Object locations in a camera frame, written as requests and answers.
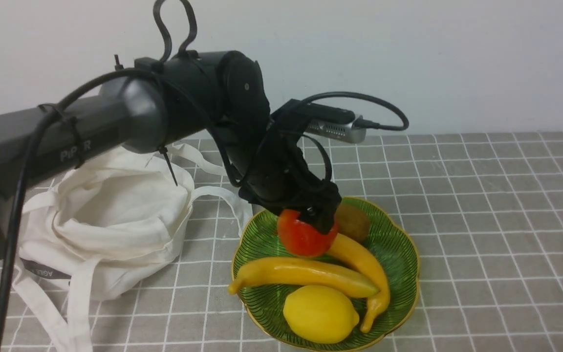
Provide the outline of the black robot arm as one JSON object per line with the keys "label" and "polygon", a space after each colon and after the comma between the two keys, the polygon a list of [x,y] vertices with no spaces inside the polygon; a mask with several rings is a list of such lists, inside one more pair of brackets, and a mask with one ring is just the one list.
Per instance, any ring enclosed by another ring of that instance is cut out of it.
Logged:
{"label": "black robot arm", "polygon": [[186,51],[139,58],[103,74],[55,105],[0,114],[0,305],[7,309],[30,187],[123,146],[139,153],[208,130],[239,196],[273,214],[297,210],[322,234],[341,202],[331,170],[310,172],[297,141],[311,116],[302,106],[271,113],[258,62],[238,51]]}

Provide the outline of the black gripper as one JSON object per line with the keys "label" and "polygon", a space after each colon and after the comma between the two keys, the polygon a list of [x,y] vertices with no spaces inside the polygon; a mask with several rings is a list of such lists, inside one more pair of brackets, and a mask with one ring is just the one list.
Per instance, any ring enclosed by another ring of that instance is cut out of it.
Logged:
{"label": "black gripper", "polygon": [[243,165],[233,169],[242,180],[239,196],[275,215],[296,210],[320,234],[328,234],[342,198],[331,180],[331,162],[322,145],[317,149],[325,164],[325,176],[309,170],[298,142],[317,122],[342,122],[342,110],[292,99],[275,110],[263,132],[257,134]]}

